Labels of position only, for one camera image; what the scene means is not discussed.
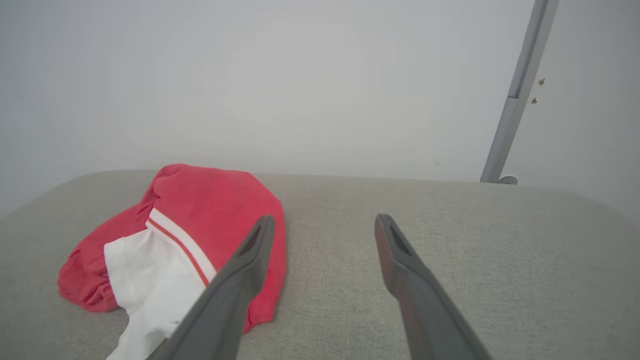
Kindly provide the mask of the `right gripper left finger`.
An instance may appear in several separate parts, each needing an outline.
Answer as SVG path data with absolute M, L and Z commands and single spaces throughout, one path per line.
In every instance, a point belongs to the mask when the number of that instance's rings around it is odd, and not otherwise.
M 249 304 L 265 284 L 275 220 L 261 216 L 169 339 L 149 360 L 234 360 Z

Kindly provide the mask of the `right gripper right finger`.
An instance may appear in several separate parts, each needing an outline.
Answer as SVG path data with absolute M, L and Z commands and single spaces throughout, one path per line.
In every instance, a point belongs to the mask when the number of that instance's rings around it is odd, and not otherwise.
M 378 214 L 374 234 L 382 279 L 398 301 L 412 360 L 491 360 L 393 217 Z

